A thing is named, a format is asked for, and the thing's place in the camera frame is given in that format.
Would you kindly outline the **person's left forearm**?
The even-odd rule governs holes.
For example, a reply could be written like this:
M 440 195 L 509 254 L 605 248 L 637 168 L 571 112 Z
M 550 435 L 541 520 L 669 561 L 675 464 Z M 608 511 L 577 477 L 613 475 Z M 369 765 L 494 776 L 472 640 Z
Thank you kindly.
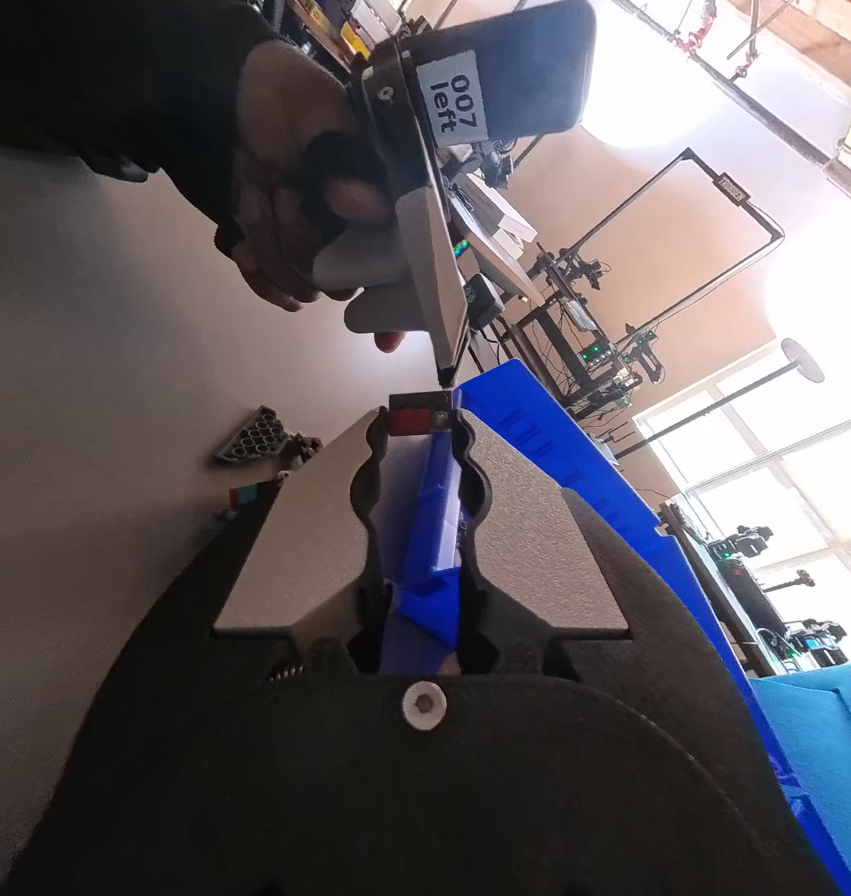
M 0 145 L 162 171 L 230 249 L 240 73 L 275 38 L 252 2 L 0 1 Z

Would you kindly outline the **white flat box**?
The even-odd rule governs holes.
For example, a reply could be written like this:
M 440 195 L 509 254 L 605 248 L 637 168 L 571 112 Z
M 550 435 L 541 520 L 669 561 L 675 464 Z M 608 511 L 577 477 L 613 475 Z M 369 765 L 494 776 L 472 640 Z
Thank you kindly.
M 479 175 L 464 174 L 457 186 L 482 228 L 505 252 L 519 260 L 536 240 L 536 228 L 508 202 L 503 192 L 488 186 Z

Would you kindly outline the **black metal frame rig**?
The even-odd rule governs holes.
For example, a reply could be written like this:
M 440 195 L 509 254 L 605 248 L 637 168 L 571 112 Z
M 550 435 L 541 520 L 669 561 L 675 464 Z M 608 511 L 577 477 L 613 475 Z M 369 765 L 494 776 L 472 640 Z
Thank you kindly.
M 588 230 L 585 235 L 576 240 L 572 245 L 560 250 L 558 253 L 543 251 L 541 256 L 536 260 L 534 266 L 535 270 L 540 270 L 541 274 L 554 285 L 557 297 L 562 297 L 564 302 L 574 305 L 575 310 L 574 312 L 569 313 L 569 317 L 581 330 L 598 332 L 600 327 L 596 323 L 594 317 L 584 308 L 583 303 L 572 288 L 572 283 L 578 280 L 585 280 L 591 288 L 599 289 L 600 279 L 604 275 L 599 266 L 594 265 L 593 263 L 588 263 L 583 259 L 581 254 L 582 247 L 597 236 L 601 230 L 610 225 L 626 209 L 630 208 L 637 200 L 642 198 L 644 194 L 658 182 L 671 174 L 677 166 L 684 163 L 691 163 L 698 168 L 700 173 L 708 178 L 711 185 L 713 185 L 713 187 L 724 196 L 734 208 L 744 212 L 754 224 L 759 226 L 767 235 L 767 242 L 756 248 L 753 252 L 745 255 L 744 258 L 736 263 L 733 263 L 721 273 L 715 275 L 715 277 L 702 283 L 690 293 L 660 311 L 657 315 L 654 315 L 638 325 L 633 334 L 621 337 L 620 340 L 614 342 L 614 345 L 617 348 L 621 349 L 626 345 L 635 342 L 640 334 L 655 329 L 658 324 L 666 322 L 687 308 L 691 308 L 705 297 L 708 297 L 711 293 L 732 280 L 735 276 L 765 259 L 770 253 L 775 251 L 786 238 L 786 234 L 784 230 L 781 229 L 778 222 L 758 208 L 752 202 L 750 194 L 742 185 L 739 185 L 731 175 L 724 172 L 715 172 L 695 151 L 690 148 L 685 148 L 647 182 L 641 185 L 639 189 L 619 203 L 604 218 L 601 218 L 592 229 Z

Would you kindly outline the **small black device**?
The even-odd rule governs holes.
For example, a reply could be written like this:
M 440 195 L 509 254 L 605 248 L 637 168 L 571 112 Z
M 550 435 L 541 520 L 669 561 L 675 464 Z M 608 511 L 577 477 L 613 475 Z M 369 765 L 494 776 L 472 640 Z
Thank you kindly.
M 475 274 L 464 283 L 464 297 L 471 330 L 484 330 L 504 310 L 495 285 L 483 273 Z

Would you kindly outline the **grey desk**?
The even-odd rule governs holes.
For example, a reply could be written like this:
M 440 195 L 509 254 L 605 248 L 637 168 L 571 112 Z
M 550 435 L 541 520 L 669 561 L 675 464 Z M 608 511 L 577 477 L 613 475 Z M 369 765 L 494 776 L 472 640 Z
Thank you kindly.
M 267 405 L 324 441 L 437 385 L 323 299 L 257 298 L 162 174 L 0 147 L 0 882 L 130 634 L 230 488 L 212 454 Z

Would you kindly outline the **teal and black brick block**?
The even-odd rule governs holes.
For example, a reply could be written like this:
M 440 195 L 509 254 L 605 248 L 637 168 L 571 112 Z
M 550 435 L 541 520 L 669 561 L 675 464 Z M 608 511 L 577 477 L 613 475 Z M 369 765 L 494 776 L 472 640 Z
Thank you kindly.
M 231 488 L 225 506 L 216 510 L 202 529 L 202 540 L 207 542 L 214 539 L 252 507 L 266 502 L 272 504 L 283 485 L 284 479 L 275 477 L 267 481 Z

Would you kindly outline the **small side desk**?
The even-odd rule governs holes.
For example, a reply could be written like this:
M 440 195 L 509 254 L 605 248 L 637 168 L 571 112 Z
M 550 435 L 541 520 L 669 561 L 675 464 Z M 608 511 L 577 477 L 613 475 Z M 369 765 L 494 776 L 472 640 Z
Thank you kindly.
M 724 631 L 741 666 L 750 678 L 787 674 L 788 669 L 758 634 L 753 622 L 733 596 L 703 545 L 691 537 L 677 516 L 677 507 L 664 501 L 658 507 L 662 527 L 676 539 L 694 573 L 711 610 Z

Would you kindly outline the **black studded plate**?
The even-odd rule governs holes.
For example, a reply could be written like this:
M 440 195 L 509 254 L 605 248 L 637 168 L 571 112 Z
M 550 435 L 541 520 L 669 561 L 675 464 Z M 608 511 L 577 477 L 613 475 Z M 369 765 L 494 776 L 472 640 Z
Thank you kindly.
M 223 466 L 247 465 L 280 454 L 292 434 L 274 409 L 259 406 L 211 456 Z

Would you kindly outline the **person's left hand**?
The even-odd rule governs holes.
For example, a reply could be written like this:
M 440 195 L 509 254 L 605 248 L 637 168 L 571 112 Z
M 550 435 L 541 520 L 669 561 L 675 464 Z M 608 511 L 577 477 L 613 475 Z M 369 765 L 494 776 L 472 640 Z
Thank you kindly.
M 322 242 L 291 180 L 315 138 L 331 132 L 355 137 L 358 122 L 339 80 L 281 40 L 248 55 L 236 122 L 232 217 L 239 236 L 230 240 L 218 230 L 216 244 L 258 297 L 299 312 L 322 295 L 312 277 Z

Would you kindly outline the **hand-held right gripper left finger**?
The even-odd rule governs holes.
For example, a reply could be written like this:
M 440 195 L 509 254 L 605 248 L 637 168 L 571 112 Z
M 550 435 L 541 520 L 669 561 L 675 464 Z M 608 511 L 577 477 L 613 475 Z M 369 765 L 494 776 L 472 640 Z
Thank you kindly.
M 370 410 L 279 488 L 214 630 L 273 635 L 305 655 L 320 639 L 380 640 L 390 599 L 373 510 L 387 410 Z

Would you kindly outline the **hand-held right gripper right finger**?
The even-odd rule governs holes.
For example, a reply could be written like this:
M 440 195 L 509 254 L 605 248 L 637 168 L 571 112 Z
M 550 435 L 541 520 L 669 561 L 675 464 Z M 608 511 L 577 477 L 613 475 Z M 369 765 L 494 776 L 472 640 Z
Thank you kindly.
M 487 641 L 626 635 L 562 487 L 469 410 L 454 437 L 467 518 L 461 623 Z

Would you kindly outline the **black floor lamp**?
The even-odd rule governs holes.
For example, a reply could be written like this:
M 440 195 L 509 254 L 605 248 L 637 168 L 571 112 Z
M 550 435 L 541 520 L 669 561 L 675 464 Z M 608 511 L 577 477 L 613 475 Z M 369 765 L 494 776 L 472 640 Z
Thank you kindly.
M 649 437 L 641 439 L 639 442 L 635 442 L 629 445 L 620 452 L 613 454 L 613 458 L 617 462 L 628 458 L 631 455 L 648 447 L 649 445 L 652 445 L 655 442 L 658 442 L 666 438 L 667 436 L 692 425 L 694 422 L 708 417 L 713 412 L 723 409 L 732 404 L 734 401 L 741 399 L 754 392 L 755 390 L 771 384 L 780 377 L 789 375 L 793 372 L 796 372 L 797 375 L 801 376 L 801 378 L 814 385 L 821 385 L 825 382 L 826 376 L 824 374 L 823 368 L 814 359 L 810 351 L 808 351 L 798 341 L 790 338 L 785 338 L 780 344 L 780 350 L 784 358 L 787 360 L 786 364 L 783 364 L 767 375 L 764 375 L 750 382 L 743 388 L 735 392 L 731 392 L 728 395 L 725 395 L 722 398 L 703 407 L 702 409 L 695 411 L 688 417 L 671 424 L 669 427 L 655 432 Z

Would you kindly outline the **window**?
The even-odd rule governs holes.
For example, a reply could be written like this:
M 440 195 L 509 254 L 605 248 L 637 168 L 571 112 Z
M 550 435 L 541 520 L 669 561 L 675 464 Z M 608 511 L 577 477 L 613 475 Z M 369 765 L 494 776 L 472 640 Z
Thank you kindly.
M 637 431 L 649 437 L 786 364 L 780 344 L 643 411 Z M 784 647 L 787 621 L 832 620 L 851 661 L 851 383 L 812 356 L 823 384 L 793 372 L 648 449 L 707 539 L 740 524 L 773 531 L 767 551 L 739 558 L 769 639 Z

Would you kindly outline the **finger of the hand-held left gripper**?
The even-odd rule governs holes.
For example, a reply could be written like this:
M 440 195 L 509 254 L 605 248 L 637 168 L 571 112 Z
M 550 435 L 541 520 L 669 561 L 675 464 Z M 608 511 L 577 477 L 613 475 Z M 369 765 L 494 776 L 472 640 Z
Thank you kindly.
M 429 331 L 412 282 L 361 288 L 345 307 L 345 327 L 357 334 Z
M 467 301 L 437 187 L 401 196 L 396 216 L 409 272 L 401 330 L 428 334 L 439 384 L 452 389 L 469 340 Z

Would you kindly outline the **light blue foam bag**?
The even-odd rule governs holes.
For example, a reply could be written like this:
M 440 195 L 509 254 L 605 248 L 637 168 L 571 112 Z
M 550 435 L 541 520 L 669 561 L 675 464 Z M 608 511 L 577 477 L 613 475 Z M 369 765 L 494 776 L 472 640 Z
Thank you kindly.
M 851 873 L 851 662 L 760 678 L 755 698 Z

